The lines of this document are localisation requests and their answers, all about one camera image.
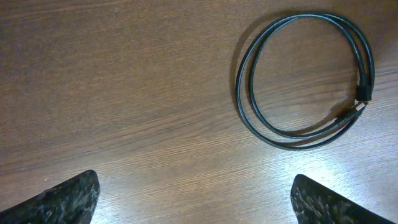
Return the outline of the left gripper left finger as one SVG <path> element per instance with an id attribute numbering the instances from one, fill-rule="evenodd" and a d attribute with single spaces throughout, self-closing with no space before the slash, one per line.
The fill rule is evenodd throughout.
<path id="1" fill-rule="evenodd" d="M 100 196 L 94 170 L 86 170 L 61 184 L 1 212 L 1 223 L 88 224 Z"/>

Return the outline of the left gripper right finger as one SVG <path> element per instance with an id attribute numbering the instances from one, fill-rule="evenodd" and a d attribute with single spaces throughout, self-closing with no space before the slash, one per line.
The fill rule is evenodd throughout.
<path id="1" fill-rule="evenodd" d="M 290 201 L 298 224 L 394 224 L 302 174 L 295 176 Z"/>

